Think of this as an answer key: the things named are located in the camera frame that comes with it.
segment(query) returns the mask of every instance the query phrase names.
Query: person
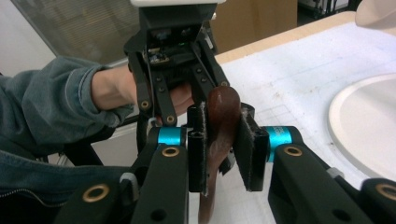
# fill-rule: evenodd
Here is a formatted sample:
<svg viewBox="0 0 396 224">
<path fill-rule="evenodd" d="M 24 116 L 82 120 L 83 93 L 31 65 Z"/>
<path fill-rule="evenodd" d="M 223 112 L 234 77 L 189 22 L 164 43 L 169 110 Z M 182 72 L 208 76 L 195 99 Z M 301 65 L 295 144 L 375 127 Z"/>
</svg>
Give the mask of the person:
<svg viewBox="0 0 396 224">
<path fill-rule="evenodd" d="M 193 104 L 187 84 L 170 94 L 178 115 Z M 56 213 L 38 220 L 23 214 L 31 214 L 32 206 L 62 207 L 83 183 L 120 178 L 128 167 L 62 167 L 36 158 L 118 126 L 135 104 L 136 85 L 127 65 L 108 68 L 57 57 L 41 70 L 0 76 L 0 222 L 14 216 L 20 218 L 15 223 L 51 222 Z M 20 196 L 33 199 L 32 205 L 15 203 Z M 9 203 L 17 209 L 9 209 Z"/>
</svg>

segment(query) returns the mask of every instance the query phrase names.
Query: cyan band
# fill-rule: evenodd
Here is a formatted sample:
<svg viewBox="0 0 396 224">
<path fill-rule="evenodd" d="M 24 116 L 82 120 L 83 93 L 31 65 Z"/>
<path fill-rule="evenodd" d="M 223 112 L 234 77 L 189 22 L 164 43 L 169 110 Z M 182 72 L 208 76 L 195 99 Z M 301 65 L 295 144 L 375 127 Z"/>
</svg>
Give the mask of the cyan band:
<svg viewBox="0 0 396 224">
<path fill-rule="evenodd" d="M 292 143 L 292 139 L 287 127 L 266 126 L 265 129 L 270 135 L 271 152 L 268 161 L 273 162 L 275 149 L 280 145 Z"/>
<path fill-rule="evenodd" d="M 181 128 L 177 127 L 162 127 L 158 134 L 158 143 L 166 145 L 180 146 Z"/>
</svg>

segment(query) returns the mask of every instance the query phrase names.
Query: white wall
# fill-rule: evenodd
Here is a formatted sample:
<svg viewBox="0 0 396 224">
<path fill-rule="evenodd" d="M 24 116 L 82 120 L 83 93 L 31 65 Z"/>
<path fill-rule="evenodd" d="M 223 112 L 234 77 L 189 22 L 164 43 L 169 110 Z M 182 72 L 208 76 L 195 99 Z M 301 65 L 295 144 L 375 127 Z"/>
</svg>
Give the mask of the white wall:
<svg viewBox="0 0 396 224">
<path fill-rule="evenodd" d="M 0 1 L 0 72 L 39 69 L 55 55 L 9 0 Z"/>
</svg>

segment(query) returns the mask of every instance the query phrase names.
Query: wooden handle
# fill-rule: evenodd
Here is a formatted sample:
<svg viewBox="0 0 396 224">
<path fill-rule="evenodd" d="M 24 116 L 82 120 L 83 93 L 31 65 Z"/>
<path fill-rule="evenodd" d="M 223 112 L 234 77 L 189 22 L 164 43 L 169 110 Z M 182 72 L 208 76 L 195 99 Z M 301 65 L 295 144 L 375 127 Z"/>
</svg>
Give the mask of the wooden handle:
<svg viewBox="0 0 396 224">
<path fill-rule="evenodd" d="M 226 159 L 239 125 L 241 102 L 231 87 L 216 87 L 207 99 L 209 150 L 207 153 L 207 196 L 200 196 L 198 222 L 208 223 L 215 204 L 216 178 L 219 166 Z"/>
</svg>

